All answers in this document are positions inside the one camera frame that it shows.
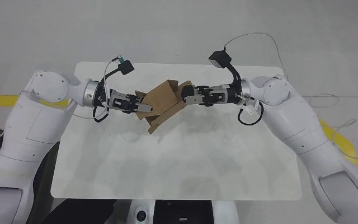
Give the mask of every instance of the black cable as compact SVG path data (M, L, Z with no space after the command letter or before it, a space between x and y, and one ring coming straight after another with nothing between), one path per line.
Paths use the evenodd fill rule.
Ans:
M97 107L95 106L95 107L93 108L92 116L94 117L94 120L95 120L95 122L97 122L97 123L103 121L103 120L106 119L106 118L108 117L108 115L109 115L109 113L106 113L106 114L103 116L103 118L97 119L97 118L95 118L95 117L96 117L96 110L97 110Z
M261 107L260 117L257 119L257 121L255 121L254 123L251 123L251 124L245 123L245 122L243 122L243 121L240 119L240 116L241 116L241 114L242 114L242 111L244 110L244 109L242 109L242 108L240 109L239 114L237 115L237 119L239 120L239 122L240 122L241 124L246 125L246 126L253 126L253 125L257 124L257 123L262 119L263 111L264 111L264 109L263 109L263 104L262 104L260 101L258 102L258 104L259 104L260 107Z

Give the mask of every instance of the yellow tape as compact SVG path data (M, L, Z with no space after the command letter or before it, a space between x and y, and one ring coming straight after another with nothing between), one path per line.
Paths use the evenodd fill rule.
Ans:
M4 95L0 96L0 106L7 106L7 107L13 107L18 99L18 96L10 96L10 95ZM58 106L61 108L65 108L68 105L68 100L63 100L61 102L55 102L53 104L49 104L45 102L44 100L40 100L40 102L46 106Z
M327 138L330 141L332 141L332 136L333 136L333 133L335 132L335 130L333 128L331 128L331 126L329 126L323 120L320 119L319 122L321 123L322 129L323 129L324 133L326 134ZM345 154L352 156L352 157L357 157L356 151L354 149L354 145L347 138L345 138L343 135L336 133L335 144L339 145L342 152L344 152ZM358 165L357 159L350 158L346 155L345 155L345 158L348 161L352 162L353 164Z

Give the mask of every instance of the white cable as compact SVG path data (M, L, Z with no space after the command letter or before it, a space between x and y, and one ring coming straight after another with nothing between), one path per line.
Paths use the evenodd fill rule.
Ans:
M287 81L289 80L288 78L288 75L287 75L287 72L286 72L286 69L285 69L285 66L281 60L281 55L280 55L280 52L279 52L279 46L277 45L276 43L276 40L268 33L266 32L249 32L248 34L243 34L243 35L240 35L240 36L237 36L235 38L232 38L231 40L229 40L225 45L224 45L224 50L226 50L226 46L233 40L236 40L237 38L241 38L243 36L247 36L247 35L252 35L252 34L264 34L264 35L267 35L269 36L273 41L274 41L274 44L276 46L276 51L277 51L277 55L279 56L279 60L280 60L280 63L281 63L281 66L282 66L282 69L284 70L285 74L286 74L286 78L287 78Z
M107 88L107 82L106 82L106 74L107 74L107 68L108 66L112 63L112 61L108 62L105 68L105 72L103 73L103 81L104 81L104 87L105 87L105 93L106 93L106 103L109 104L108 102L108 96L110 96L110 91Z
M284 64L283 64L283 62L282 62L282 60L281 60L281 56L280 56L280 52L279 52L279 47L277 46L277 43L276 43L275 39L274 39L270 34L268 34L268 33L265 33L265 32L250 32L250 33L247 33L247 34L243 34L243 35L237 36L237 37L235 37L235 38L229 40L229 41L224 45L224 50L226 50L226 46L227 46L230 42L232 42L233 40L235 40L235 39L237 39L237 38L241 38L241 37L243 37L243 36L252 35L252 34L264 34L264 35L269 36L269 37L274 41L275 46L276 46L276 51L277 51L277 54L278 54L278 56L279 56L280 63L281 63L281 65L282 65L282 68L283 68L283 70L284 70L284 72L285 72L285 74L286 74L286 78L287 78L287 81L288 81L288 80L289 80L289 79L288 79L288 75L287 75L285 66L284 66ZM330 104L330 105L328 105L328 106L315 106L315 105L312 105L312 98L314 98L314 97L334 97L334 98L336 99L336 101L335 101L333 104ZM309 105L310 105L311 107L313 107L313 108L330 108L331 106L334 106L334 105L338 104L339 100L340 100L340 98L339 98L338 96L334 95L334 94L316 94L316 95L313 95L313 96L311 96L311 97L309 98ZM336 145L337 148L338 148L338 150L339 150L341 153L343 153L345 156L347 156L347 157L349 157L349 158L354 158L354 159L358 160L358 157L350 156L350 155L347 155L346 153L344 153L344 152L340 149L340 147L335 143L335 136L336 136L337 132L338 132L341 128L351 126L351 125L354 124L355 122L356 122L356 119L352 118L352 119L350 119L349 121L347 121L347 122L343 123L342 125L340 125L339 127L337 127L337 128L335 129L335 131L333 132L333 134L332 134L332 143L333 143L334 145Z
M63 109L63 108L60 108L60 107L58 107L58 106L54 106L54 105L53 105L53 102L48 102L48 101L46 101L46 100L40 98L38 95L34 94L33 92L29 92L29 91L24 90L24 91L22 91L22 92L20 93L20 95L21 95L23 92L27 92L27 93L29 93L29 94L31 94L31 95L33 95L33 96L36 96L38 99L41 99L41 100L45 101L46 103L49 104L49 105L46 105L46 106L48 106L48 107L50 107L50 108L55 108L55 109L62 110L62 111L64 111L64 112L68 113L68 114L71 114L71 115L73 115L73 116L76 116L76 117L82 118L82 119L94 119L94 118L99 118L100 116L102 116L102 115L106 112L106 107L105 107L105 109L103 110L103 112L102 112L100 115L96 116L96 117L80 116L80 115L71 113L70 111L65 110L65 109Z
M356 160L358 160L357 157L354 157L354 156L350 156L346 153L344 153L341 148L335 143L335 136L336 134L338 133L338 131L341 129L341 128L344 128L344 127L348 127L348 126L351 126L352 124L354 124L357 120L356 119L350 119L348 120L347 122L343 123L342 125L340 125L338 128L335 129L335 131L333 132L332 134L332 143L337 146L338 150L343 153L345 156L349 157L349 158L354 158Z
M82 118L82 119L94 119L94 118L99 118L99 117L101 117L104 113L108 113L108 114L109 114L109 111L107 111L107 108L108 108L108 103L109 103L109 102L108 102L108 96L109 96L110 94L107 92L106 73L107 73L107 68L108 68L108 66L109 66L111 63L112 63L112 61L110 61L110 62L107 63L107 66L106 66L105 71L104 71L104 74L103 74L103 81L104 81L106 101L103 101L103 99L101 99L100 97L98 98L98 99L100 100L100 102L102 103L102 105L105 107L104 110L102 111L102 113L101 113L100 115L98 115L98 116L95 116L95 117L85 117L85 116L77 115L77 114L75 114L75 113L71 113L71 112L69 112L69 111L67 111L67 110L65 110L65 109L63 109L63 108L60 108L60 107L57 107L57 106L53 106L53 105L52 105L52 104L53 104L52 102L48 102L48 101L46 101L46 100L40 98L38 95L34 94L33 92L29 92L29 91L26 91L26 90L22 91L22 92L20 93L20 95L21 95L23 92L28 92L29 94L31 94L31 95L33 95L33 96L36 96L38 99L42 99L42 100L44 100L45 102L47 102L49 105L51 105L51 106L49 106L49 107L62 110L62 111L64 111L64 112L66 112L66 113L68 113L68 114L71 114L71 115L73 115L73 116L76 116L76 117L78 117L78 118Z
M328 106L315 106L315 105L313 105L313 104L311 103L312 98L314 98L314 97L333 97L333 98L335 98L336 100L335 100L335 102L334 102L333 104L330 104L330 105L328 105ZM309 103L309 105L310 105L311 107L313 107L313 108L330 108L331 106L334 106L334 105L338 104L339 101L340 101L340 98L339 98L338 96L334 95L334 94L316 94L316 95L312 95L312 96L309 98L308 103Z

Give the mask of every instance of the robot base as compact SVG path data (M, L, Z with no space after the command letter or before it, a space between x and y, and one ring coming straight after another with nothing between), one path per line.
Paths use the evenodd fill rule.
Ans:
M126 224L239 224L233 200L132 200Z

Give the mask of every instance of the black base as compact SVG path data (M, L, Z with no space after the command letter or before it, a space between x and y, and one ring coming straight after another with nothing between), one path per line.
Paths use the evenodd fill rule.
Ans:
M214 224L210 200L156 200L153 224Z

